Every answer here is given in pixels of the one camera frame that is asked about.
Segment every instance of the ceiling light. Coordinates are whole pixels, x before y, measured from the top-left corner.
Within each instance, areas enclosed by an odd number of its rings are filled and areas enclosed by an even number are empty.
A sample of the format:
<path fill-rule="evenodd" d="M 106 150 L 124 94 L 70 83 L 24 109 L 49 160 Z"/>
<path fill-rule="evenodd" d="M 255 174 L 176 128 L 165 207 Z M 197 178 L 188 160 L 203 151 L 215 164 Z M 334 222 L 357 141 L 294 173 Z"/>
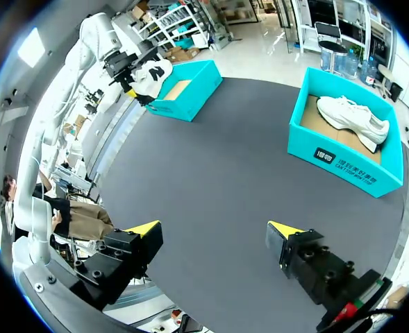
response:
<path fill-rule="evenodd" d="M 39 37 L 39 33 L 36 28 L 33 28 L 30 35 L 28 35 L 24 43 L 22 43 L 17 54 L 28 66 L 33 68 L 44 53 L 45 48 Z"/>

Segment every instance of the black shirt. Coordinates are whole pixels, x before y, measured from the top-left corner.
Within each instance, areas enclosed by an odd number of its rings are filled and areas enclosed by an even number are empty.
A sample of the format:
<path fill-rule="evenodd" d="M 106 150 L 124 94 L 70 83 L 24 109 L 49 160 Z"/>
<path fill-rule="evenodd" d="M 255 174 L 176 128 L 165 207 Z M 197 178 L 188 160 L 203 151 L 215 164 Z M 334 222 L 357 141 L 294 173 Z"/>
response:
<path fill-rule="evenodd" d="M 33 192 L 33 196 L 36 198 L 42 198 L 42 188 L 44 187 L 45 193 L 47 193 L 47 189 L 42 184 L 36 184 L 35 191 Z M 71 220 L 70 216 L 70 200 L 64 198 L 50 198 L 49 196 L 44 195 L 44 200 L 48 202 L 51 206 L 51 213 L 53 214 L 53 210 L 60 211 L 60 215 L 62 217 L 62 222 L 59 223 L 54 232 L 59 234 L 62 237 L 68 237 L 68 230 L 69 224 Z"/>

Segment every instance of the shoelace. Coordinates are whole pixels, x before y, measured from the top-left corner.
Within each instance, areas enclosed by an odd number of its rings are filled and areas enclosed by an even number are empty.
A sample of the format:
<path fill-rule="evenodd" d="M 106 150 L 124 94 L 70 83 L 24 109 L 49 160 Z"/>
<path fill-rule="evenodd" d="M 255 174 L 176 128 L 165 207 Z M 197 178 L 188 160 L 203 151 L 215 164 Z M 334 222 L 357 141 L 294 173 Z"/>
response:
<path fill-rule="evenodd" d="M 341 96 L 337 100 L 341 105 L 346 105 L 353 112 L 355 112 L 356 110 L 370 111 L 367 106 L 357 105 L 356 102 L 347 99 L 346 96 Z"/>

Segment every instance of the white robotic arm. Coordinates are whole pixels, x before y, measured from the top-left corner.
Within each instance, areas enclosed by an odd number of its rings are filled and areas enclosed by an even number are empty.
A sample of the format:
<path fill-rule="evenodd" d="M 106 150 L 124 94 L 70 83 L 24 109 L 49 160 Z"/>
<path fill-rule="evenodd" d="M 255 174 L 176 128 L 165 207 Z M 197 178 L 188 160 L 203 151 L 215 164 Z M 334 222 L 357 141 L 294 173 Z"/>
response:
<path fill-rule="evenodd" d="M 71 74 L 64 87 L 60 102 L 53 105 L 46 118 L 46 126 L 36 131 L 33 143 L 25 142 L 19 162 L 17 193 L 14 204 L 15 224 L 18 228 L 32 233 L 29 237 L 31 260 L 50 260 L 49 237 L 51 236 L 51 207 L 46 201 L 34 198 L 39 164 L 42 157 L 42 142 L 55 145 L 60 126 L 74 102 L 73 96 L 87 70 L 96 61 L 102 61 L 118 52 L 122 47 L 109 18 L 99 13 L 85 19 L 79 31 L 79 41 L 65 58 L 65 66 Z"/>

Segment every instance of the logo on box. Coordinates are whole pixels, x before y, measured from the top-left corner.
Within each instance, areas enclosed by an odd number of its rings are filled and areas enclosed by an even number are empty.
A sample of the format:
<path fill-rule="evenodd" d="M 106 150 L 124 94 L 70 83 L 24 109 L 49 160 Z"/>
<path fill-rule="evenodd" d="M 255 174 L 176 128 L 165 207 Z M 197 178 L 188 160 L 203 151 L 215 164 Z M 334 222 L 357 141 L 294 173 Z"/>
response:
<path fill-rule="evenodd" d="M 317 158 L 318 160 L 330 164 L 335 159 L 335 154 L 329 153 L 328 151 L 325 151 L 322 148 L 317 148 L 314 157 Z"/>

